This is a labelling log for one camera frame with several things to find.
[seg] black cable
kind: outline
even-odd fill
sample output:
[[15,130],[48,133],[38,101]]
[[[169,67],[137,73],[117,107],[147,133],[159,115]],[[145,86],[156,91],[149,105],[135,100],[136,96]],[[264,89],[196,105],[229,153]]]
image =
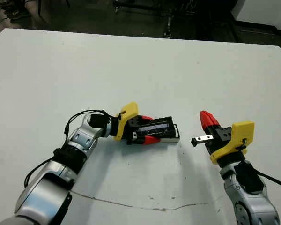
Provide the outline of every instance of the black cable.
[[[88,114],[88,113],[93,113],[93,112],[99,112],[99,113],[102,113],[104,115],[107,115],[109,117],[113,117],[111,115],[109,115],[107,112],[105,112],[104,110],[96,110],[96,109],[88,109],[88,110],[84,110],[84,111],[81,111],[77,114],[75,114],[74,116],[71,116],[71,118],[68,120],[66,126],[65,126],[65,131],[64,131],[64,134],[66,135],[66,139],[65,139],[65,142],[64,142],[64,146],[67,144],[67,139],[68,139],[68,135],[69,135],[69,126],[70,126],[70,123],[73,122],[78,116],[80,115],[83,115],[83,114]],[[48,163],[49,161],[53,160],[54,157],[51,157],[49,159],[47,159],[46,161],[42,162],[41,164],[39,164],[37,167],[35,167],[33,170],[31,170],[27,176],[25,177],[25,180],[24,180],[24,187],[26,188],[28,186],[28,183],[29,183],[29,179],[31,177],[31,175],[34,173],[35,170],[37,170],[39,167],[41,167],[42,165]]]
[[45,160],[44,162],[42,162],[41,164],[39,164],[38,166],[36,166],[33,170],[31,170],[25,177],[25,180],[24,180],[24,187],[27,187],[28,186],[28,183],[29,183],[29,179],[31,177],[31,175],[34,173],[35,170],[37,170],[38,168],[40,168],[42,165],[48,163],[49,161],[51,161],[53,159],[53,157]]
[[3,18],[3,19],[0,19],[0,23],[1,23],[3,20],[6,20],[6,19],[8,19],[8,17],[5,17],[5,18]]
[[269,176],[269,175],[267,175],[267,174],[265,174],[265,173],[262,173],[262,172],[256,170],[255,168],[253,168],[252,166],[250,166],[248,163],[246,163],[244,160],[243,160],[241,163],[243,163],[244,165],[246,165],[246,166],[252,171],[252,173],[256,173],[256,174],[259,175],[259,176],[265,177],[265,178],[267,178],[268,180],[270,180],[270,181],[272,181],[272,182],[275,182],[276,184],[279,184],[279,185],[281,186],[281,181],[280,181],[280,180],[278,180],[278,179],[276,179],[276,178],[274,178],[274,177],[271,177],[271,176]]
[[256,174],[258,174],[258,175],[260,175],[260,176],[262,176],[262,177],[265,177],[265,178],[267,178],[268,180],[271,180],[272,182],[275,182],[276,184],[279,184],[279,185],[281,186],[281,181],[280,181],[280,180],[278,180],[278,179],[276,179],[276,178],[274,178],[274,177],[271,177],[271,176],[269,176],[269,175],[267,175],[267,174],[264,174],[264,173],[262,173],[262,172],[256,170],[256,169],[253,168],[253,167],[252,167],[252,170],[253,170]]
[[97,110],[97,109],[88,109],[88,110],[84,110],[84,111],[81,111],[81,112],[75,114],[74,116],[72,116],[72,117],[68,120],[68,122],[67,122],[67,124],[66,124],[66,126],[65,126],[64,134],[66,135],[66,138],[65,138],[64,145],[66,145],[66,143],[67,143],[67,139],[68,139],[68,135],[69,135],[70,123],[73,122],[78,116],[83,115],[83,114],[88,114],[88,113],[91,113],[91,112],[92,112],[92,113],[93,113],[93,112],[98,112],[98,113],[102,113],[103,115],[107,115],[107,116],[109,116],[109,117],[113,117],[113,116],[109,115],[107,112],[105,112],[104,110]]

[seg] person's leg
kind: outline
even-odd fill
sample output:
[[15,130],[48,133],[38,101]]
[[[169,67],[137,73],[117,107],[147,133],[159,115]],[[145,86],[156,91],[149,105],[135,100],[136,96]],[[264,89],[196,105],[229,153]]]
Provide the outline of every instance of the person's leg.
[[14,12],[12,12],[11,14],[8,15],[8,17],[11,20],[18,20],[18,19],[30,16],[30,13],[25,8],[25,5],[22,2],[22,0],[14,0],[14,4],[15,4],[17,10],[15,10]]

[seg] crack on table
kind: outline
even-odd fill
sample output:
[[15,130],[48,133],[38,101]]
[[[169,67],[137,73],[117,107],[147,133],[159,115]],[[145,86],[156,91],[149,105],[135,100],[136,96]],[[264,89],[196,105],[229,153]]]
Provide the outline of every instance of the crack on table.
[[182,206],[179,206],[179,207],[176,207],[176,208],[164,208],[164,207],[162,207],[162,208],[148,208],[148,207],[139,207],[139,206],[133,206],[133,205],[123,204],[123,203],[119,203],[119,202],[113,202],[113,201],[109,201],[109,200],[99,199],[99,198],[96,198],[96,197],[83,195],[83,194],[80,194],[80,193],[75,192],[75,191],[71,191],[71,192],[73,194],[79,195],[81,197],[89,198],[89,199],[96,200],[96,201],[99,201],[99,202],[104,202],[104,203],[109,203],[109,204],[114,204],[114,205],[120,205],[120,206],[125,206],[125,207],[129,207],[129,208],[134,208],[134,209],[141,209],[141,210],[157,210],[157,211],[160,211],[160,212],[166,212],[168,210],[178,210],[178,209],[181,209],[181,208],[184,208],[184,207],[187,207],[187,206],[212,204],[212,203],[218,201],[220,198],[223,197],[223,196],[220,196],[219,198],[217,198],[217,199],[215,199],[214,201],[211,201],[211,202],[190,203],[190,204],[185,204],[185,205],[182,205]]

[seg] chair leg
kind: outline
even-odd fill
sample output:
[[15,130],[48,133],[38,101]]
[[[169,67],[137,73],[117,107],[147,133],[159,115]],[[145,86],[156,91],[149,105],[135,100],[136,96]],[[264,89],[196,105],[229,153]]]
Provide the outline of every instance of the chair leg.
[[42,7],[42,0],[38,0],[38,7],[37,7],[38,15],[41,15],[41,7]]
[[67,6],[70,7],[70,2],[68,0],[66,0]]

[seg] white table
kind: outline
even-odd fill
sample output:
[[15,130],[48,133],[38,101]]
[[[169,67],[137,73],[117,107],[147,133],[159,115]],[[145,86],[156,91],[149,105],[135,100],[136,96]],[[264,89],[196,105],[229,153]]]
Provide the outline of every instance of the white table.
[[[236,224],[219,166],[203,145],[190,144],[204,134],[200,110],[224,127],[254,121],[247,159],[281,180],[281,48],[5,29],[0,221],[12,215],[26,173],[61,146],[71,115],[88,108],[115,114],[130,101],[140,114],[172,116],[181,141],[127,146],[101,139],[74,191],[132,207],[73,194],[63,225]],[[281,187],[266,184],[281,218]]]

